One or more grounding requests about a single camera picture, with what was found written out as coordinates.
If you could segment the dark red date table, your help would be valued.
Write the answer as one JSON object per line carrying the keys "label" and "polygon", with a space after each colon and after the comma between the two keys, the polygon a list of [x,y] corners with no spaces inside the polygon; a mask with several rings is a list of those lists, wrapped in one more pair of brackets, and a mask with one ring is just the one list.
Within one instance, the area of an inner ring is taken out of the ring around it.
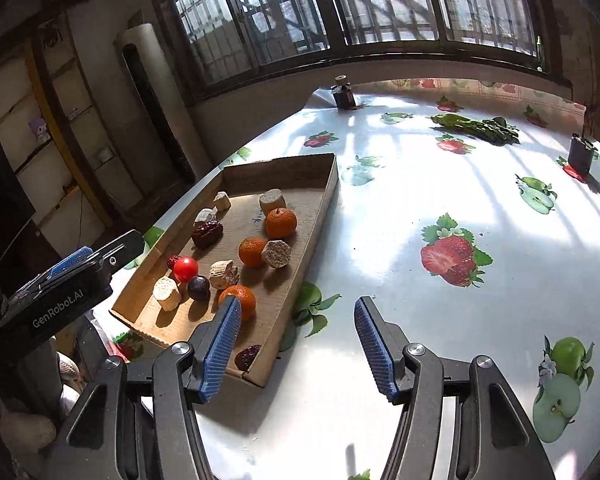
{"label": "dark red date table", "polygon": [[251,346],[239,351],[234,359],[234,363],[238,370],[248,372],[251,364],[261,350],[260,344],[252,344]]}

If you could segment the orange tangerine from table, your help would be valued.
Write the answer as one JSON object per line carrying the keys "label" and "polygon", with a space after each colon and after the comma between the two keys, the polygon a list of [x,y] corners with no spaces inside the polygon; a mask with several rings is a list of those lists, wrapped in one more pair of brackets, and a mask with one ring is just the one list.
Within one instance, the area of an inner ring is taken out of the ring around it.
{"label": "orange tangerine from table", "polygon": [[257,299],[249,287],[244,285],[228,286],[220,293],[218,303],[222,304],[229,296],[239,301],[242,308],[242,322],[250,321],[256,315]]}

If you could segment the beige wedge chunk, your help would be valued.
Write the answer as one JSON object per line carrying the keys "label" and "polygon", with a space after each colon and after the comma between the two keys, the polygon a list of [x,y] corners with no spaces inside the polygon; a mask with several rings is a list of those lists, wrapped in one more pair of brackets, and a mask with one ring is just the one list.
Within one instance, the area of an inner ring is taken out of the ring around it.
{"label": "beige wedge chunk", "polygon": [[158,302],[160,308],[166,312],[176,310],[182,300],[178,283],[167,276],[163,276],[155,282],[152,296]]}

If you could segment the dark purple plum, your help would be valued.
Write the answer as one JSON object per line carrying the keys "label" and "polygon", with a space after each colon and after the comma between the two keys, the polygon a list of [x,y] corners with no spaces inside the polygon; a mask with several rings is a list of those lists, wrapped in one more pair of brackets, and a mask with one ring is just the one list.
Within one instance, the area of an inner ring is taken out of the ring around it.
{"label": "dark purple plum", "polygon": [[207,302],[210,298],[210,283],[208,278],[197,275],[187,284],[188,296],[194,301]]}

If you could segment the red cherry tomato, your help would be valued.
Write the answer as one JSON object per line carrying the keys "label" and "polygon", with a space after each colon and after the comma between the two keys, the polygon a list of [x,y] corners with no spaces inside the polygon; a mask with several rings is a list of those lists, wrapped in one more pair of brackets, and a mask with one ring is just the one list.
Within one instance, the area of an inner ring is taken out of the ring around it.
{"label": "red cherry tomato", "polygon": [[193,257],[181,257],[174,262],[172,273],[180,283],[188,283],[198,275],[198,262]]}

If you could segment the round beige cake piece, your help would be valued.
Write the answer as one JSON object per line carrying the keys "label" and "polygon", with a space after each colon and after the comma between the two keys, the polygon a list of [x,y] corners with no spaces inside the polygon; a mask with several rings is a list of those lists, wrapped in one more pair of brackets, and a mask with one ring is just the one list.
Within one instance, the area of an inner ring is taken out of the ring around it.
{"label": "round beige cake piece", "polygon": [[273,269],[281,269],[290,261],[291,247],[283,240],[269,240],[261,252],[264,263]]}

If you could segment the beige chunk tray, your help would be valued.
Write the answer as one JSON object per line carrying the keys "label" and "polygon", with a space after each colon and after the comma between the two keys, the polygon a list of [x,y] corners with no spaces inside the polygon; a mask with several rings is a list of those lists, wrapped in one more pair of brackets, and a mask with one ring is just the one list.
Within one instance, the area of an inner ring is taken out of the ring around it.
{"label": "beige chunk tray", "polygon": [[208,280],[217,290],[227,289],[228,286],[239,282],[239,270],[233,260],[219,260],[210,266]]}
{"label": "beige chunk tray", "polygon": [[198,212],[195,218],[195,223],[207,223],[216,220],[216,216],[218,215],[218,208],[202,208],[201,211]]}
{"label": "beige chunk tray", "polygon": [[230,198],[227,195],[227,192],[219,191],[215,194],[213,199],[213,208],[217,212],[223,212],[230,209],[232,203],[230,202]]}

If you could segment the large dried red date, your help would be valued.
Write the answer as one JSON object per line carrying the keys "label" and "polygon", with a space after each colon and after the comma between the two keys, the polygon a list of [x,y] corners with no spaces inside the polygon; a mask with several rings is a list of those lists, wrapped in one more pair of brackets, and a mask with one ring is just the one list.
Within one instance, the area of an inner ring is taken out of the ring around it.
{"label": "large dried red date", "polygon": [[193,229],[192,241],[196,248],[206,249],[214,245],[223,233],[224,228],[219,221],[197,222]]}

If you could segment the black television screen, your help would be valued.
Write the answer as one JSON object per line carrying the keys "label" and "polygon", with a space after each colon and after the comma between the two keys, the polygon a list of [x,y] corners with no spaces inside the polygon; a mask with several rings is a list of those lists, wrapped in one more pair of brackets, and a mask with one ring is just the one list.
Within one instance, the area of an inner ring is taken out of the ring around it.
{"label": "black television screen", "polygon": [[28,278],[28,235],[35,208],[0,142],[0,284],[10,295]]}

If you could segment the orange tangerine near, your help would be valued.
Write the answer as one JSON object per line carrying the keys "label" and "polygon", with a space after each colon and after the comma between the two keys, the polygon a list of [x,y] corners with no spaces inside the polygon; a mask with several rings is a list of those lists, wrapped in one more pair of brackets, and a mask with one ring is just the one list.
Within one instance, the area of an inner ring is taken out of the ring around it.
{"label": "orange tangerine near", "polygon": [[238,256],[244,266],[247,268],[258,268],[264,265],[262,252],[267,242],[264,237],[250,236],[239,244]]}

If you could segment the beige chunk tray back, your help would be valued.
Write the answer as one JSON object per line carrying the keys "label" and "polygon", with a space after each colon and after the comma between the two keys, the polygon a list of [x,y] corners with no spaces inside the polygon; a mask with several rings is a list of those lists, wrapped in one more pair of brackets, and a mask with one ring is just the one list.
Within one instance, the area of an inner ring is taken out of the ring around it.
{"label": "beige chunk tray back", "polygon": [[215,194],[213,199],[213,208],[217,212],[223,212],[230,209],[232,203],[230,202],[230,198],[227,195],[227,192],[219,191]]}

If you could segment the shallow cardboard tray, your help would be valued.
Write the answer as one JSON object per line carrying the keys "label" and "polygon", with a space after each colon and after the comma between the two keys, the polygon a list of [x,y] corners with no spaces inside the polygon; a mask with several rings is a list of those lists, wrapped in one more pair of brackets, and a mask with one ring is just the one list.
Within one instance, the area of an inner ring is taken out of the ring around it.
{"label": "shallow cardboard tray", "polygon": [[[242,351],[256,344],[260,350],[248,370],[228,364],[226,371],[243,382],[265,386],[337,182],[337,159],[332,153],[274,158],[218,171],[164,228],[112,305],[111,315],[162,348],[185,340],[200,323],[213,318],[219,291],[213,289],[207,301],[184,297],[168,312],[152,294],[155,282],[170,276],[168,260],[174,255],[194,258],[200,274],[210,281],[216,278],[212,266],[229,261],[239,284],[248,287],[256,298],[256,312],[242,323],[234,349]],[[239,258],[238,247],[247,237],[264,236],[259,197],[271,188],[282,191],[287,207],[297,217],[297,227],[286,240],[290,261],[279,270],[266,264],[247,268]],[[199,249],[192,239],[194,220],[219,192],[230,199],[230,208],[220,214],[223,234],[210,247]]]}

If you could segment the beige cylinder piece far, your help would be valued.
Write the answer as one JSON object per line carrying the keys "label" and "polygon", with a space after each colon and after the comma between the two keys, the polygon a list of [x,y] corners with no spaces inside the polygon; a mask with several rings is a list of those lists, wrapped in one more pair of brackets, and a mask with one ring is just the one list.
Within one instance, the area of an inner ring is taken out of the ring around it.
{"label": "beige cylinder piece far", "polygon": [[272,210],[286,208],[286,200],[283,192],[279,188],[271,188],[259,196],[259,205],[267,216]]}

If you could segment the small dark jar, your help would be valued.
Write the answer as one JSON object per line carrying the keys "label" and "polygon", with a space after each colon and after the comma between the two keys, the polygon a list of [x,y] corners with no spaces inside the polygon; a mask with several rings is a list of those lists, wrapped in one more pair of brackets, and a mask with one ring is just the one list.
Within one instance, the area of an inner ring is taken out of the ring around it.
{"label": "small dark jar", "polygon": [[334,78],[334,84],[330,87],[338,110],[354,110],[356,107],[355,97],[350,81],[346,75],[338,75]]}

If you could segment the green bottle on sill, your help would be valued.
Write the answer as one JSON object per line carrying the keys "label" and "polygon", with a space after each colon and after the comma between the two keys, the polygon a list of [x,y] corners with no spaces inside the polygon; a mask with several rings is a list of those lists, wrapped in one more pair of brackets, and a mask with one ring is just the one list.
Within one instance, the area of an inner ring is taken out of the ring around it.
{"label": "green bottle on sill", "polygon": [[536,54],[536,69],[539,72],[544,72],[545,70],[545,51],[543,40],[540,35],[535,37],[535,54]]}

